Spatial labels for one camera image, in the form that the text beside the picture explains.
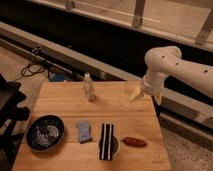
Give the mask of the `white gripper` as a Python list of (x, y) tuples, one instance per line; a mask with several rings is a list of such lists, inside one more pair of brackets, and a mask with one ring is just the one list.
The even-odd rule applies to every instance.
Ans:
[(162, 95), (160, 94), (163, 89), (162, 85), (152, 85), (146, 81), (145, 78), (142, 78), (141, 88), (137, 87), (130, 96), (131, 101), (143, 97), (144, 93), (147, 95), (154, 96), (157, 104), (160, 105), (162, 101)]

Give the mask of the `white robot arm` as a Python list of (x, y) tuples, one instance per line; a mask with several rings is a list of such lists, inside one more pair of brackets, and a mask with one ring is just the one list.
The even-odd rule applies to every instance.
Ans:
[(152, 48), (146, 52), (144, 60), (147, 71), (132, 92), (131, 101), (144, 95), (161, 100), (164, 82), (169, 76), (213, 98), (213, 66), (183, 60), (177, 46)]

